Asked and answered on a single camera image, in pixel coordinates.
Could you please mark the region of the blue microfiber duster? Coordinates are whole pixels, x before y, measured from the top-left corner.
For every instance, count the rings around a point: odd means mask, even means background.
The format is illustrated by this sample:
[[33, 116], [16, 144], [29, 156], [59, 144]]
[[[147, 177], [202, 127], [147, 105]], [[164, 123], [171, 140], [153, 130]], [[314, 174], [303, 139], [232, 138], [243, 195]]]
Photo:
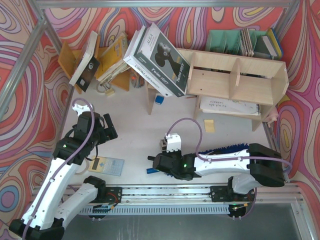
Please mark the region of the blue microfiber duster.
[[[238, 151], [242, 151], [245, 149], [249, 148], [249, 144], [248, 143], [240, 143], [240, 144], [234, 144], [234, 145], [229, 145], [229, 146], [225, 146], [225, 147], [220, 147], [220, 148], [215, 148], [215, 149], [209, 149], [206, 151], [200, 151], [199, 154], [202, 155], [220, 155], [220, 154], [229, 154], [229, 153], [234, 153], [234, 152], [238, 152]], [[155, 174], [155, 173], [159, 173], [160, 171], [154, 168], [147, 168], [146, 169], [146, 174], [150, 175], [150, 174]], [[174, 177], [172, 174], [164, 172], [164, 174], [166, 176], [169, 177]]]

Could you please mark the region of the white black stapler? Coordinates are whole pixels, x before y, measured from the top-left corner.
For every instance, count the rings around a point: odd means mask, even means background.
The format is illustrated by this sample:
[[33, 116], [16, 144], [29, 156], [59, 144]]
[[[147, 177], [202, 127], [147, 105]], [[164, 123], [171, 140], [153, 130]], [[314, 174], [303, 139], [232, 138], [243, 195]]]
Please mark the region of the white black stapler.
[[167, 140], [165, 138], [160, 140], [160, 148], [162, 152], [167, 151]]

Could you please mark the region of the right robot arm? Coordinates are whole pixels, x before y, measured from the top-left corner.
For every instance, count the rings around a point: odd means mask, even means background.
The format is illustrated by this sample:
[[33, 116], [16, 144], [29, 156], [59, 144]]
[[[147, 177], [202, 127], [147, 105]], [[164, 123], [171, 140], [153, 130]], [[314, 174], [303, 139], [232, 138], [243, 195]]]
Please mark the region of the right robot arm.
[[229, 174], [227, 194], [246, 195], [264, 186], [285, 185], [281, 154], [259, 143], [222, 147], [199, 154], [183, 155], [180, 150], [148, 156], [152, 167], [177, 180], [191, 181], [214, 174]]

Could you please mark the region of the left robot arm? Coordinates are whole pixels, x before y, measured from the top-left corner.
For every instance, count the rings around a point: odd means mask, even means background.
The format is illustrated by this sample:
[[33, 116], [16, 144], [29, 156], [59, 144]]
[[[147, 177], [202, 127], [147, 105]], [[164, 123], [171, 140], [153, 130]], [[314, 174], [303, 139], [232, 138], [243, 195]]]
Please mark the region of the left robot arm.
[[106, 182], [88, 176], [80, 188], [61, 202], [76, 171], [99, 145], [116, 139], [118, 134], [110, 115], [85, 111], [77, 124], [56, 143], [47, 176], [33, 203], [20, 219], [14, 219], [9, 230], [24, 240], [60, 240], [72, 219], [89, 203], [115, 203]]

